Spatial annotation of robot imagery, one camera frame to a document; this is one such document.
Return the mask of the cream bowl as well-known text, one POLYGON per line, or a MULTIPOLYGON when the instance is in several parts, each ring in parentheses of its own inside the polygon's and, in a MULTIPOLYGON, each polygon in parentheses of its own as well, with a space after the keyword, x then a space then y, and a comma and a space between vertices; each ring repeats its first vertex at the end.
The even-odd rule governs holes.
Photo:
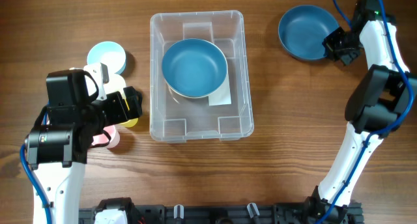
POLYGON ((185 94, 180 93, 179 91, 175 90, 169 83, 166 83, 166 85, 169 87, 169 89, 173 92, 175 92, 176 94, 183 96, 185 98, 192 98, 192 99, 200 99, 200 98, 206 98, 209 96, 223 96, 223 95, 228 95, 230 92, 230 88, 226 87, 225 83, 223 83, 222 85, 220 85, 215 91, 207 94, 207 95, 202 95, 202 96, 188 96, 185 94))

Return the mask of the cream cup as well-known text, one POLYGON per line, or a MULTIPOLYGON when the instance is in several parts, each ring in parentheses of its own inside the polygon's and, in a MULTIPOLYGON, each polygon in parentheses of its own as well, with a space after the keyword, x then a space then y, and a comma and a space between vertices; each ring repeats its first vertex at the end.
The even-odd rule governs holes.
POLYGON ((118 74, 109 74, 109 81, 104 84, 104 90, 106 94, 110 94, 116 91, 122 93, 125 87, 126 82, 124 78, 118 74))

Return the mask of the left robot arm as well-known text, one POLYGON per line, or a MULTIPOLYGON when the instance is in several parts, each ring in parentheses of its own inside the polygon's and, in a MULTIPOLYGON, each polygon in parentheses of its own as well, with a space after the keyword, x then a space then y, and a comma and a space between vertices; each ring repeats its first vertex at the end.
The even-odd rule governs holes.
POLYGON ((20 159, 33 186, 34 223, 77 223, 87 153, 93 137, 105 127, 141 116, 142 95, 133 87, 89 94, 82 69, 52 72, 46 78, 45 105, 25 143, 20 159))

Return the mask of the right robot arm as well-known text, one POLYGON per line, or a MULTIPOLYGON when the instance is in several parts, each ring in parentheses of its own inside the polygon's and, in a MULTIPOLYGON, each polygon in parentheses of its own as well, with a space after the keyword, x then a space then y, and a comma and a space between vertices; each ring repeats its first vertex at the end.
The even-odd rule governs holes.
POLYGON ((383 0, 357 0, 349 31, 337 28, 324 40, 329 59, 348 65, 361 51, 368 71, 345 108, 347 129, 325 178, 306 199, 304 223, 342 223, 351 194, 372 153, 409 114, 416 99, 416 76, 399 52, 395 18, 383 0))

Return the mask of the clear plastic storage container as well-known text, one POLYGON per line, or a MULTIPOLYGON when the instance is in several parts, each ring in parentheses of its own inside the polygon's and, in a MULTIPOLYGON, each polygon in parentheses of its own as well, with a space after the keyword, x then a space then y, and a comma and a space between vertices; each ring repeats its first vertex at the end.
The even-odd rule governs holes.
POLYGON ((157 13, 150 20, 150 135, 156 141, 237 140, 254 130, 244 16, 237 10, 157 13), (176 42, 199 38, 219 47, 227 59, 230 103, 225 98, 187 98, 166 83, 162 59, 176 42))

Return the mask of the dark blue bowl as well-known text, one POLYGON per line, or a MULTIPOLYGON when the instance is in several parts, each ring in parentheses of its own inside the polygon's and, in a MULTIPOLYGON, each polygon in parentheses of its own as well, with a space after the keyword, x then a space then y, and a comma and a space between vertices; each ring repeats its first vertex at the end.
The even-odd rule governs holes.
POLYGON ((326 57, 324 39, 339 28, 327 10, 314 5, 300 5, 288 10, 278 26, 278 36, 285 51, 302 61, 326 57))
POLYGON ((165 82, 188 96, 202 96, 215 91, 227 74, 225 55, 218 46, 207 40, 180 40, 162 58, 165 82))

